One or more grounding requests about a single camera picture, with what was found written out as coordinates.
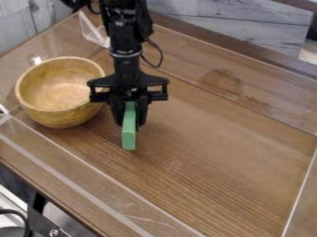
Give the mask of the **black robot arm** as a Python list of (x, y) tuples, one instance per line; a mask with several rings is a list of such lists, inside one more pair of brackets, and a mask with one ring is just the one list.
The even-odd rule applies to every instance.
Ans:
[(114, 73), (87, 82), (90, 99), (107, 103), (119, 126), (125, 123), (127, 103), (137, 112), (135, 126), (146, 123), (149, 105), (169, 99), (169, 80), (145, 73), (141, 59), (145, 59), (142, 44), (150, 43), (154, 33), (153, 20), (146, 0), (97, 0), (99, 10), (93, 9), (93, 0), (61, 0), (74, 11), (86, 6), (93, 14), (102, 17), (110, 38), (109, 54), (114, 60)]

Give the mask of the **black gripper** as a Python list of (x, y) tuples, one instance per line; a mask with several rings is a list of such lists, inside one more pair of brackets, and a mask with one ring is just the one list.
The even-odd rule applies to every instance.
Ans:
[(91, 88), (90, 100), (110, 104), (115, 123), (122, 126), (126, 112), (126, 102), (137, 101), (138, 126), (146, 123), (149, 104), (169, 99), (170, 80), (141, 72), (133, 79), (119, 80), (118, 74), (87, 81)]

